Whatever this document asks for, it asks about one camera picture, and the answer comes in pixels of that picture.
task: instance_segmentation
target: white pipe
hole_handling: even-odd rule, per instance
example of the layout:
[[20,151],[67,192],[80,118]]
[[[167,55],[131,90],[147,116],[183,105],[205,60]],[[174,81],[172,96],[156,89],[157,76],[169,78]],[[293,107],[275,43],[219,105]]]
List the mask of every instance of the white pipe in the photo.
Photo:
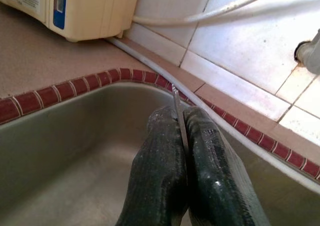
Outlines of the white pipe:
[[257,156],[262,158],[264,161],[270,163],[272,166],[280,170],[282,173],[287,175],[288,177],[292,178],[294,181],[300,183],[302,186],[308,188],[309,190],[320,194],[320,185],[316,182],[312,181],[311,179],[303,176],[301,173],[295,171],[294,169],[290,168],[286,164],[282,163],[270,153],[266,152],[264,149],[256,145],[255,143],[251,142],[237,130],[235,130],[230,124],[224,121],[219,115],[217,115],[210,107],[208,107],[197,95],[195,95],[192,91],[190,91],[183,83],[181,83],[177,78],[167,72],[165,69],[160,67],[158,64],[154,63],[147,57],[143,56],[139,52],[135,51],[134,49],[130,48],[126,44],[122,43],[121,41],[115,38],[107,39],[110,43],[114,44],[116,47],[120,48],[121,50],[125,51],[129,55],[133,56],[140,62],[144,63],[164,78],[166,78],[169,82],[174,84],[179,91],[185,94],[194,104],[198,107],[203,108],[209,116],[213,119],[213,121],[220,126],[223,130],[229,133],[232,137],[238,140],[241,144],[243,144],[246,148],[248,148],[251,152],[255,153]]
[[241,7],[244,7],[257,0],[236,0],[227,4],[226,6],[220,7],[218,9],[203,12],[193,16],[185,18],[169,18],[169,19],[152,19],[152,18],[141,18],[138,16],[133,17],[133,21],[138,24],[149,25],[149,26],[177,26],[177,25],[187,25],[191,23],[201,22],[210,18],[221,16],[228,12],[232,12]]

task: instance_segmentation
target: sink basin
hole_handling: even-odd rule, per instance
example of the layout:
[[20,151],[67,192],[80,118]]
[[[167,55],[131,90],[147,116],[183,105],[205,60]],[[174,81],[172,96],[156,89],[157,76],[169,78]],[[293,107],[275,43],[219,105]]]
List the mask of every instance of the sink basin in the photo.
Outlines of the sink basin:
[[[155,87],[117,83],[0,126],[0,225],[114,225],[148,117],[173,104]],[[318,195],[226,137],[272,225],[319,224]]]

